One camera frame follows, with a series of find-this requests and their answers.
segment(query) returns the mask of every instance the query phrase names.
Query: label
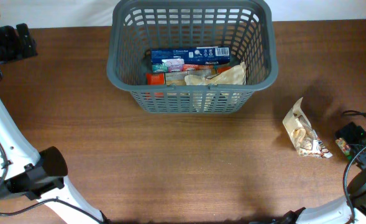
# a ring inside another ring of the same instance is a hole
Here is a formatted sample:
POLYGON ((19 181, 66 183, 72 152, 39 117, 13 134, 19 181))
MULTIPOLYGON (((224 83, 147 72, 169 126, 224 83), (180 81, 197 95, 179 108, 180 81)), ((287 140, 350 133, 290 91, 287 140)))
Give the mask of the label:
POLYGON ((230 55, 228 47, 216 48, 216 56, 228 56, 228 55, 230 55))

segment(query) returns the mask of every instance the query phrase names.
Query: basket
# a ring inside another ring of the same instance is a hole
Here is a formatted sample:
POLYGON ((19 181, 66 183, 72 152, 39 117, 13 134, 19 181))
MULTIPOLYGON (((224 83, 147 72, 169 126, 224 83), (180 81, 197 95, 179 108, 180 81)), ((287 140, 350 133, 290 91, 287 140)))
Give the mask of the basket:
POLYGON ((278 74, 263 0, 121 0, 112 18, 108 79, 151 113, 233 113, 278 74), (228 46, 246 85, 146 85, 150 49, 228 46))

